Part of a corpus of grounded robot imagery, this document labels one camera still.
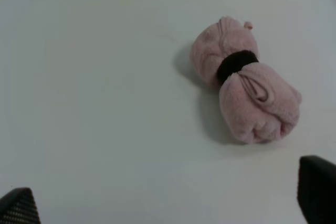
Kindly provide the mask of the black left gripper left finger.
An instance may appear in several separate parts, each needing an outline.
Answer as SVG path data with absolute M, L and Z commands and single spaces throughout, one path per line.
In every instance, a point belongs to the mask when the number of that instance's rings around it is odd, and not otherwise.
M 41 224 L 33 192 L 28 187 L 15 188 L 1 197 L 0 209 L 3 224 Z

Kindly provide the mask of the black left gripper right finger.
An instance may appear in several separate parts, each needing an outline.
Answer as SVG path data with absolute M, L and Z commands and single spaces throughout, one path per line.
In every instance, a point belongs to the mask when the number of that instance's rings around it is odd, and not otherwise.
M 335 164 L 314 155 L 301 157 L 297 201 L 307 223 L 335 223 Z

